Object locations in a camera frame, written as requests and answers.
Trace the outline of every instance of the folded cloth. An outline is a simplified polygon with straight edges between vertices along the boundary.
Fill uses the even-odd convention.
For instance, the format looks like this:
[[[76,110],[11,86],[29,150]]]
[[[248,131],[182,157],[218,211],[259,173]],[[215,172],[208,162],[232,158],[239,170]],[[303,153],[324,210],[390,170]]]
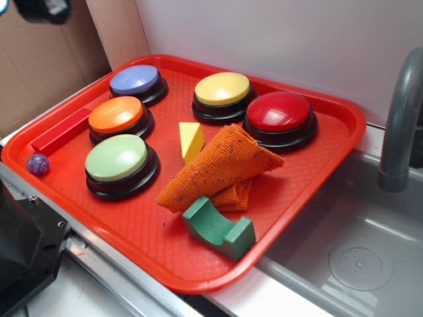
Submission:
[[[241,127],[226,125],[165,187],[157,203],[174,213],[183,212],[200,196],[213,201],[213,196],[224,189],[226,195],[233,195],[237,193],[235,184],[283,164],[282,157],[258,145]],[[247,186],[238,188],[238,193],[248,197],[250,184],[244,185]]]
[[[249,206],[249,192],[252,178],[233,184],[211,197],[211,204],[221,213],[246,211]]]

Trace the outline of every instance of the plastic tray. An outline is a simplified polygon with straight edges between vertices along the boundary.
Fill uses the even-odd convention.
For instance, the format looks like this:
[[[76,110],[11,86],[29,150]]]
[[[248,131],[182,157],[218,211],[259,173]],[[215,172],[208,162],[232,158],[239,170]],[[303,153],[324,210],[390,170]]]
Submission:
[[[97,199],[85,184],[85,158],[93,145],[88,129],[52,153],[50,171],[42,177],[26,169],[31,142],[41,133],[85,107],[93,109],[110,96],[113,75],[131,65],[153,65],[169,84],[169,93],[150,107],[155,129],[146,139],[161,160],[161,173],[146,192],[126,201]],[[196,83],[225,71],[169,55],[151,55],[128,63],[61,103],[17,133],[3,149],[2,160],[85,226],[170,289],[186,294],[214,291],[243,276],[301,211],[317,189],[344,160],[365,131],[365,118],[349,101],[248,76],[258,95],[288,90],[306,96],[318,119],[316,138],[306,147],[283,154],[284,167],[257,176],[245,213],[254,223],[256,243],[234,262],[189,235],[182,214],[157,205],[159,192],[184,166],[179,122],[195,122],[191,103]],[[221,126],[202,124],[206,143]]]

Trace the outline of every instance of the green block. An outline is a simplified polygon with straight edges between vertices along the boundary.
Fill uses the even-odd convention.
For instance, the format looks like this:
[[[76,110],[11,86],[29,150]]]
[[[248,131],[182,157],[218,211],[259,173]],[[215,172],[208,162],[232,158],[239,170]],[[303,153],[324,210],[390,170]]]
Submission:
[[[188,232],[232,260],[239,261],[256,242],[252,221],[226,219],[210,199],[201,196],[183,214]]]

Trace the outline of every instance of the tray rim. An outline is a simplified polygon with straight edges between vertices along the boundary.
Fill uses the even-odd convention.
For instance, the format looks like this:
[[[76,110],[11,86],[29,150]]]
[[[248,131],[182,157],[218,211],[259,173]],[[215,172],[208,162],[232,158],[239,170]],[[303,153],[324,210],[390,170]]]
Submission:
[[[116,74],[117,72],[131,66],[131,65],[140,65],[140,64],[148,64],[148,65],[156,65],[156,67],[164,67],[163,64],[170,63],[173,65],[186,65],[189,64],[190,67],[194,67],[202,71],[204,76],[211,75],[212,73],[217,73],[220,71],[230,71],[228,69],[216,67],[213,65],[207,65],[204,63],[200,63],[197,61],[192,61],[189,59],[183,59],[181,57],[176,57],[167,54],[157,54],[157,55],[148,55],[144,57],[139,57],[122,65],[121,67],[115,69],[114,71],[110,72],[109,74],[105,75],[101,79],[97,80],[96,82],[90,84],[89,86],[80,90],[77,94],[69,97],[68,99],[64,100],[63,102],[59,103],[58,106],[52,108],[50,111],[45,113],[44,115],[36,118],[33,122],[29,123],[27,126],[22,128],[19,132],[17,132],[6,144],[5,148],[1,153],[1,159],[5,165],[7,165],[10,169],[16,172],[21,178],[27,181],[29,184],[33,185],[35,188],[40,190],[43,194],[49,197],[52,201],[57,203],[60,207],[67,211],[69,207],[69,202],[62,201],[58,193],[55,191],[50,190],[47,188],[44,183],[38,179],[36,176],[31,175],[27,170],[25,170],[18,162],[15,162],[13,158],[16,155],[16,149],[21,149],[20,146],[27,146],[30,143],[30,140],[33,137],[29,137],[27,133],[28,130],[34,130],[34,133],[43,133],[45,129],[42,129],[45,125],[50,125],[51,123],[57,123],[57,120],[53,118],[55,116],[61,116],[61,118],[65,117],[73,113],[74,111],[83,108],[80,106],[81,103],[74,102],[75,100],[79,99],[90,99],[87,95],[92,94],[94,92],[101,92],[104,93],[104,87],[107,84],[109,79]],[[356,143],[362,138],[365,132],[365,128],[367,122],[365,120],[365,116],[360,108],[355,105],[354,103],[338,98],[335,96],[330,96],[327,94],[322,94],[319,92],[315,92],[312,90],[307,90],[300,87],[295,87],[291,85],[286,85],[283,83],[277,83],[274,81],[270,81],[267,79],[263,79],[260,77],[250,76],[245,74],[252,82],[254,82],[254,87],[257,87],[260,91],[260,87],[267,87],[267,89],[271,88],[275,91],[279,90],[286,90],[286,91],[293,91],[308,98],[313,98],[315,100],[323,100],[323,101],[330,101],[332,103],[337,104],[339,107],[336,109],[337,118],[344,118],[342,120],[344,124],[349,129],[350,137],[348,140],[339,148],[337,153],[332,156],[328,162],[317,172],[315,177],[313,177],[309,184],[300,192],[300,194],[289,204],[288,208],[276,219],[275,223],[262,235],[260,240],[258,240],[251,250],[239,261],[235,266],[233,266],[229,271],[225,274],[220,275],[219,277],[215,277],[210,280],[186,280],[179,276],[175,276],[168,272],[166,269],[156,269],[155,274],[150,273],[149,269],[141,267],[146,272],[150,273],[154,278],[158,279],[161,283],[165,284],[167,287],[181,292],[181,293],[189,293],[189,294],[202,294],[210,291],[214,291],[220,289],[230,283],[233,283],[240,279],[244,274],[248,272],[248,270],[258,261],[258,259],[267,251],[270,247],[271,243],[277,239],[278,235],[289,225],[291,220],[301,211],[301,208],[311,199],[313,194],[324,184],[326,179],[335,171],[335,169],[339,166],[339,164],[348,156],[348,154],[352,151]],[[118,244],[122,246],[122,241],[120,238],[115,236],[107,235],[104,238],[104,235],[100,234],[100,237],[103,238],[107,243],[113,246],[115,249],[114,244]],[[125,248],[117,249],[117,251],[121,253],[126,253],[128,250],[132,249],[132,246],[126,246]],[[142,255],[143,260],[148,265],[157,265],[157,262],[154,259],[151,259],[147,256]]]

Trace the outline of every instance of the orange button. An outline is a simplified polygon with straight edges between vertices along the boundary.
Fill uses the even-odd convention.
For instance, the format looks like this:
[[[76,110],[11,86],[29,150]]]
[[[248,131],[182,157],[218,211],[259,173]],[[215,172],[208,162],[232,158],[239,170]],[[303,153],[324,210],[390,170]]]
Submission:
[[[141,101],[132,96],[107,100],[97,106],[88,118],[91,128],[98,133],[114,133],[127,129],[143,114]]]

